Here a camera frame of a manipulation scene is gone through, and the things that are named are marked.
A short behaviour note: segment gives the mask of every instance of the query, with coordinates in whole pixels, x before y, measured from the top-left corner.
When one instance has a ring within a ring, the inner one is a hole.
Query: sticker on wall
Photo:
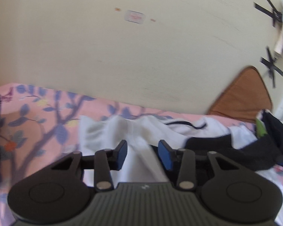
[[[128,10],[125,14],[125,20],[137,24],[142,24],[144,22],[145,15],[143,13],[134,12],[131,10]]]

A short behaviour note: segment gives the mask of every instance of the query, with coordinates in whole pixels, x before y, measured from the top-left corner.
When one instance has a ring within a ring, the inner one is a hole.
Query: wall
[[[266,72],[259,60],[278,28],[253,2],[270,9],[266,0],[0,0],[0,85],[205,113],[243,67]],[[144,23],[125,21],[127,10]],[[264,80],[276,107],[283,78],[276,89]]]

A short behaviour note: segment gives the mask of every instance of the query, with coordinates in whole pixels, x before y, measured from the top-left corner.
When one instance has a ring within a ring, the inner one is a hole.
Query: bedsheet
[[[111,115],[127,119],[154,115],[159,119],[183,118],[190,122],[202,117],[16,83],[0,87],[0,100],[0,226],[14,221],[7,205],[7,194],[13,184],[78,149],[80,115],[95,120],[105,120]],[[254,130],[250,123],[212,117],[225,126],[245,125]],[[283,168],[274,169],[283,185]]]

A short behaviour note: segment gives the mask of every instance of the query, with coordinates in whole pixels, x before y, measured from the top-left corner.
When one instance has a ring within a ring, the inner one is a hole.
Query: floral pattern
[[[2,101],[0,113],[0,226],[8,226],[14,221],[7,205],[11,186],[78,149],[80,115],[98,121],[107,120],[112,115],[121,115],[131,120],[154,115],[159,119],[183,118],[191,122],[202,117],[33,85],[7,84],[0,87],[1,96],[7,93],[11,101]],[[240,121],[228,118],[214,118],[225,126],[240,124]],[[243,124],[253,130],[252,124]]]

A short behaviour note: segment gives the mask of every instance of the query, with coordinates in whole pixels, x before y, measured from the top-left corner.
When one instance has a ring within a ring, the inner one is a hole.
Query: white brush handle
[[[281,56],[281,54],[283,52],[283,26],[281,27],[281,33],[280,33],[278,41],[275,45],[274,51],[275,51],[275,55],[277,57]]]

